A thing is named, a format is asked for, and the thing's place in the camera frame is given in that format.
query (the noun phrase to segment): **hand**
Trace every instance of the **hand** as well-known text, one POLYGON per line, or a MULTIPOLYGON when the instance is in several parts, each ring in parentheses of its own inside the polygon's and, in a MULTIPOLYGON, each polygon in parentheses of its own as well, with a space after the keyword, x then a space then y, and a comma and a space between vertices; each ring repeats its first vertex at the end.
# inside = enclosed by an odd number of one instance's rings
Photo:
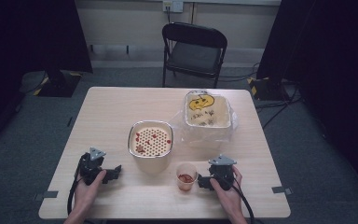
POLYGON ((64 223, 83 223, 84 219, 86 219, 88 211, 94 204, 95 198, 98 194, 98 188, 102 184, 105 175, 106 170, 101 170, 89 186, 87 186, 86 183, 80 179, 80 176, 77 178, 80 180, 75 191, 75 206, 64 223))
MULTIPOLYGON (((238 183, 241 184, 242 175, 240 171, 235 166, 232 166, 232 170, 238 183)), ((226 211, 228 219, 231 221, 231 223, 247 224, 245 217, 242 214, 241 197, 237 191, 235 191, 234 188, 223 190, 220 187, 219 182, 217 182, 217 180, 214 178, 211 178, 210 181, 214 190, 216 191, 220 204, 222 204, 222 207, 226 211)), ((237 184, 237 181, 234 181, 234 186, 239 189, 240 186, 237 184)))

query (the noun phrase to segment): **black chair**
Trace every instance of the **black chair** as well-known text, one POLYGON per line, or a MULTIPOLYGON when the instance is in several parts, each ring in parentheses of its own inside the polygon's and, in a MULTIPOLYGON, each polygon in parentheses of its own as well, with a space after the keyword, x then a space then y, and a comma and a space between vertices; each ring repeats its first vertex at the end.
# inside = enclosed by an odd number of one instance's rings
POLYGON ((166 71, 214 78, 216 88, 227 48, 227 39, 219 31, 183 22, 172 22, 162 28, 164 65, 162 87, 166 71))

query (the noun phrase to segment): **chair backrest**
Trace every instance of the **chair backrest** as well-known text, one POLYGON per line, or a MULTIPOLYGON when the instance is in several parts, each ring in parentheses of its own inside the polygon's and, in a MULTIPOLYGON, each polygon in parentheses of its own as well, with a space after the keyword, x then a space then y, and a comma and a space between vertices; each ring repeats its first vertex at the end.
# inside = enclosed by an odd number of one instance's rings
POLYGON ((162 36, 166 45, 168 45, 168 39, 216 49, 226 49, 227 47, 227 39, 220 31, 184 22, 166 24, 162 28, 162 36))

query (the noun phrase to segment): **small cup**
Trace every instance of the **small cup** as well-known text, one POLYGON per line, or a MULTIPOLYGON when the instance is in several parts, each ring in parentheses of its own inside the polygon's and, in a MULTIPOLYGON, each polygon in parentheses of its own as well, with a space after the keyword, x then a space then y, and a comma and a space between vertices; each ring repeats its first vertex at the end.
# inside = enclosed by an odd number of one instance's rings
POLYGON ((183 163, 176 168, 176 183, 179 190, 189 191, 196 182, 199 173, 196 166, 191 163, 183 163))

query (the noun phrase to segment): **bowl with red dots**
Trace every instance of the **bowl with red dots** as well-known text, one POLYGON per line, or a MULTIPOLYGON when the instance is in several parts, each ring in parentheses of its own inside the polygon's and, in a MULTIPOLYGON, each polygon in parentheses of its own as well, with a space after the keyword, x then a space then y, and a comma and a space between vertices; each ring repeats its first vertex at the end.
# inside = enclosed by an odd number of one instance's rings
POLYGON ((138 168, 148 174, 164 171, 171 162, 173 131, 169 123, 143 120, 132 125, 128 148, 138 168))

